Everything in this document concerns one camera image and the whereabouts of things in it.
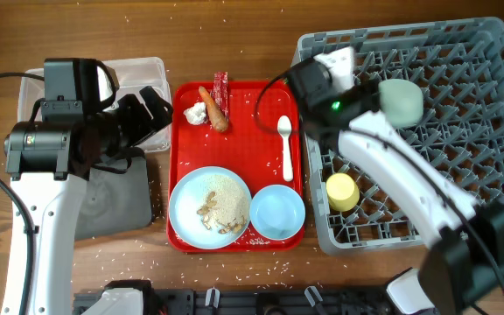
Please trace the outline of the mint green bowl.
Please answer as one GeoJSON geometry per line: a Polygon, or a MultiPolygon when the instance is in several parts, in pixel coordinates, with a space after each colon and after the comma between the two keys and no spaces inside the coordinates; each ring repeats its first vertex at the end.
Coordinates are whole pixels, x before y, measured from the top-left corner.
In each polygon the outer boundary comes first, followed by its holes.
{"type": "Polygon", "coordinates": [[[406,128],[419,123],[424,114],[424,95],[421,88],[402,79],[383,80],[378,85],[381,111],[395,128],[406,128]]]}

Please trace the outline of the yellow plastic cup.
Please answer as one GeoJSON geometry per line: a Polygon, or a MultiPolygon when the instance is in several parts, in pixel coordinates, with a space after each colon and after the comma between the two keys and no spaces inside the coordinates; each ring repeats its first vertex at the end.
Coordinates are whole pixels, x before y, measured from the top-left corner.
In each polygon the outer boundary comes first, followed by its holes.
{"type": "Polygon", "coordinates": [[[359,187],[345,173],[335,173],[325,182],[330,207],[338,212],[347,212],[357,205],[360,199],[359,187]]]}

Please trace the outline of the small light blue saucer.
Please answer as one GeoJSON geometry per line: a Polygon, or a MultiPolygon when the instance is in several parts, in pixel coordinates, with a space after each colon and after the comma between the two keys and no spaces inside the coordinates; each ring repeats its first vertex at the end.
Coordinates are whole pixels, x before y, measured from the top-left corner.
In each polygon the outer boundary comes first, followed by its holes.
{"type": "Polygon", "coordinates": [[[272,241],[285,241],[303,228],[305,203],[286,185],[268,185],[253,197],[249,216],[261,236],[272,241]]]}

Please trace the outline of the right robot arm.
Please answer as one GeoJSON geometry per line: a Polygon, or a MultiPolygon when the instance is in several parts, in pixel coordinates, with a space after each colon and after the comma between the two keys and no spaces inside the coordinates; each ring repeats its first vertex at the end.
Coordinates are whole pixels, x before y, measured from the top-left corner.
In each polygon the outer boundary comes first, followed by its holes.
{"type": "Polygon", "coordinates": [[[386,292],[404,314],[436,309],[460,314],[493,289],[504,295],[504,205],[479,203],[409,146],[387,115],[407,116],[407,93],[392,80],[354,84],[347,62],[317,56],[284,75],[304,133],[329,142],[360,167],[401,208],[428,249],[419,269],[388,283],[386,292]]]}

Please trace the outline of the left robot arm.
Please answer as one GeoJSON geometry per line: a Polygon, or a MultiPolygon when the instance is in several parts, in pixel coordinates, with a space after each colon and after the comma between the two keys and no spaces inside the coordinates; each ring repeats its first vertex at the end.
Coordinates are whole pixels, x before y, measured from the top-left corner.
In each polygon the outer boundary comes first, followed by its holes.
{"type": "Polygon", "coordinates": [[[44,94],[4,142],[13,202],[5,314],[67,314],[77,239],[141,228],[153,214],[143,143],[169,99],[120,90],[97,59],[47,59],[44,94]]]}

